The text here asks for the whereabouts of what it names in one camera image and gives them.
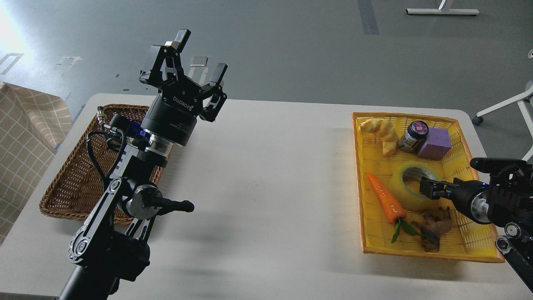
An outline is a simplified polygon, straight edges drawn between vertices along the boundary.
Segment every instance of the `chair wheel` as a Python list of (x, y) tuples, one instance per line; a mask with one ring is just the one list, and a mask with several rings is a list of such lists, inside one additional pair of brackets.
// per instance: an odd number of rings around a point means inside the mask
[(483, 117), (475, 117), (472, 119), (472, 124), (476, 126), (478, 126), (481, 123), (483, 123)]

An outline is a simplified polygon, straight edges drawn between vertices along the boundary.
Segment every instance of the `checkered cloth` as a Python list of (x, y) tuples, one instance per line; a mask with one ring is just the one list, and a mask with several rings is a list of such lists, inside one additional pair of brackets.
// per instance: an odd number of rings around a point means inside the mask
[(71, 127), (61, 98), (0, 83), (0, 243)]

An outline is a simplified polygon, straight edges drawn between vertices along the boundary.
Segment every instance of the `ginger root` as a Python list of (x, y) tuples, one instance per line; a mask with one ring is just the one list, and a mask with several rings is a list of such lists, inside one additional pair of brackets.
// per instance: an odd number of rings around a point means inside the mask
[(398, 134), (389, 120), (368, 119), (361, 123), (359, 130), (362, 133), (373, 133), (380, 138), (383, 143), (383, 156), (388, 157), (396, 152)]
[(420, 228), (422, 234), (422, 247), (426, 252), (439, 252), (440, 237), (451, 230), (450, 208), (446, 211), (439, 207), (442, 211), (442, 220), (430, 214), (423, 214), (422, 217), (427, 221), (427, 224), (420, 224), (417, 221), (411, 223)]

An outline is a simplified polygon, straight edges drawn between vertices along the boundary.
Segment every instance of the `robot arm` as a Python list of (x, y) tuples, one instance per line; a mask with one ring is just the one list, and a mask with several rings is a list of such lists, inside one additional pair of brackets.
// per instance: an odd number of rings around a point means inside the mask
[[(120, 279), (134, 281), (150, 264), (148, 238), (155, 218), (171, 211), (194, 210), (189, 201), (163, 198), (149, 180), (156, 166), (166, 166), (174, 144), (187, 144), (196, 118), (215, 121), (227, 97), (220, 85), (227, 69), (225, 64), (217, 66), (211, 82), (204, 86), (184, 75), (180, 53), (189, 36), (190, 31), (183, 29), (175, 41), (150, 48), (148, 67), (141, 71), (139, 79), (158, 88), (159, 94), (140, 127), (135, 124), (134, 127), (139, 127), (135, 134), (128, 135), (133, 121), (115, 115), (105, 124), (105, 115), (98, 109), (96, 117), (102, 130), (96, 134), (105, 135), (108, 142), (121, 143), (120, 150), (114, 149), (119, 152), (120, 159), (108, 176), (97, 166), (105, 191), (70, 242), (69, 260), (76, 267), (60, 300), (107, 299), (117, 291)], [(203, 107), (203, 100), (209, 97), (210, 102)], [(126, 234), (114, 229), (116, 207), (134, 218)]]
[(533, 292), (533, 169), (523, 160), (474, 158), (470, 166), (489, 173), (490, 183), (453, 183), (422, 178), (420, 192), (450, 199), (459, 212), (479, 224), (505, 228), (496, 248)]

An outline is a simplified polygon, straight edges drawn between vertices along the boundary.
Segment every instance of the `white chair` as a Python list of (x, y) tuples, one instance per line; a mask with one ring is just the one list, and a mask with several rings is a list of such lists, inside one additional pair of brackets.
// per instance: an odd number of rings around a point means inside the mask
[[(526, 84), (525, 92), (518, 94), (512, 98), (509, 98), (505, 101), (502, 101), (498, 104), (492, 105), (491, 107), (478, 112), (475, 115), (475, 117), (472, 119), (472, 124), (479, 125), (483, 122), (484, 115), (490, 112), (493, 112), (497, 109), (500, 109), (504, 106), (516, 103), (518, 104), (518, 107), (520, 108), (520, 112), (522, 112), (522, 116), (524, 117), (524, 120), (526, 121), (526, 125), (528, 126), (528, 129), (529, 129), (529, 133), (531, 134), (531, 137), (533, 137), (533, 117), (531, 116), (531, 112), (528, 109), (528, 106), (531, 106), (530, 101), (529, 101), (531, 96), (533, 96), (533, 81), (529, 81)], [(529, 161), (532, 157), (533, 157), (533, 146), (522, 159), (525, 161)]]

